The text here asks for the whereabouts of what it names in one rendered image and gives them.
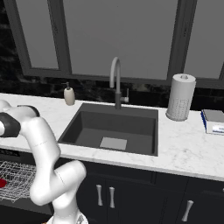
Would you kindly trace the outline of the beige soap dispenser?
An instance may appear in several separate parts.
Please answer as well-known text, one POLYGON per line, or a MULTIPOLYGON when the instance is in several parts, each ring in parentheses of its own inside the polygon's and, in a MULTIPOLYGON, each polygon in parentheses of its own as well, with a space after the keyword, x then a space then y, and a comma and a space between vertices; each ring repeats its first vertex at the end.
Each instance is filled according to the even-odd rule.
POLYGON ((75 103, 74 90, 69 86, 68 82, 66 82, 66 88, 64 89, 64 99, 68 106, 72 106, 75 103))

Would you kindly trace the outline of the dark grey sink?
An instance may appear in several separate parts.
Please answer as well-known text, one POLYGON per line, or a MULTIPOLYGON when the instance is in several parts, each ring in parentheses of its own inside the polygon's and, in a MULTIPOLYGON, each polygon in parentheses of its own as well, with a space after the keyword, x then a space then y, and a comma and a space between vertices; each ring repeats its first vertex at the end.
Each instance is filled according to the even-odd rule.
POLYGON ((83 103, 58 142, 156 157, 158 111, 83 103))

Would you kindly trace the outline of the white paper towel roll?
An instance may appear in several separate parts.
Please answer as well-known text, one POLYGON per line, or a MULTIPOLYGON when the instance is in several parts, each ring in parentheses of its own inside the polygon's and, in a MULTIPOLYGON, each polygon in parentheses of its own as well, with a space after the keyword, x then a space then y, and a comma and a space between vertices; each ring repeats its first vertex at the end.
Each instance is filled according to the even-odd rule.
POLYGON ((176 122, 187 119, 193 100, 196 78, 190 74, 174 74, 166 116, 176 122))

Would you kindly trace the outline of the grey framed window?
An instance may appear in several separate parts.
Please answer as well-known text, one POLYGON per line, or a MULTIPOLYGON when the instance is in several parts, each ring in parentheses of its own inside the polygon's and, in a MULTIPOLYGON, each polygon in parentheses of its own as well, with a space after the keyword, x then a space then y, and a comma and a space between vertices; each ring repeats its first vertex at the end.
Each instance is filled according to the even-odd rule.
POLYGON ((200 0, 3 0, 24 75, 224 88, 224 61, 193 44, 200 0))

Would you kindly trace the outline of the grey sink tap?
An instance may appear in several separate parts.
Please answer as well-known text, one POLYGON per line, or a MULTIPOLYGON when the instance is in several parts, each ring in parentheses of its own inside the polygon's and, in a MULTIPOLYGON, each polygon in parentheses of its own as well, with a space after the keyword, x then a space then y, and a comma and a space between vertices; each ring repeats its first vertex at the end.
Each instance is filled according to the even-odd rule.
POLYGON ((115 108, 120 109, 123 102, 129 102, 129 96, 122 96, 121 93, 121 62, 118 57, 114 57, 112 60, 110 75, 109 75, 109 87, 115 88, 115 108))

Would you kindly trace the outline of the dark cupboard door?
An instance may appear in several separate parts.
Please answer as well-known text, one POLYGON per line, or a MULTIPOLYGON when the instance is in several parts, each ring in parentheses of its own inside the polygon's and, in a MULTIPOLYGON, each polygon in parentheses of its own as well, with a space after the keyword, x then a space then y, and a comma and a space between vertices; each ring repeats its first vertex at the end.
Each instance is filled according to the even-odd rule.
POLYGON ((224 224, 224 197, 186 193, 175 224, 224 224), (194 203, 188 214, 187 222, 183 222, 182 217, 188 200, 194 203))
POLYGON ((108 224, 175 224, 181 193, 123 181, 108 180, 106 186, 108 224), (111 186, 115 208, 110 208, 111 186))
POLYGON ((89 224, 107 224, 107 209, 105 197, 105 181, 102 178, 87 175, 77 192, 77 203, 80 211, 87 217, 89 224), (96 185, 101 185, 103 206, 98 206, 96 185))

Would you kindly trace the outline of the white and blue box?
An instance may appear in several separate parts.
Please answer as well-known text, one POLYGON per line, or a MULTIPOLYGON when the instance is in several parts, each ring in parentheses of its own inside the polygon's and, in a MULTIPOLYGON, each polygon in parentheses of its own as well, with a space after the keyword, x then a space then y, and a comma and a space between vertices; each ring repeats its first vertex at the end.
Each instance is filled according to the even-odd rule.
POLYGON ((207 134, 224 135, 224 113, 221 110, 202 109, 200 115, 207 134))

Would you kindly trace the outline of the dishwasher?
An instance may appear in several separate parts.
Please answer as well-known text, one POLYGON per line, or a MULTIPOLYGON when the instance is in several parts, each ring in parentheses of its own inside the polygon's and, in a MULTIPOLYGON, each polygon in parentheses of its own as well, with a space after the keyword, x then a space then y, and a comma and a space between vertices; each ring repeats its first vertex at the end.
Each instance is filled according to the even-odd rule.
POLYGON ((51 204, 35 205, 30 187, 36 167, 30 153, 0 149, 0 224, 43 224, 53 215, 51 204))

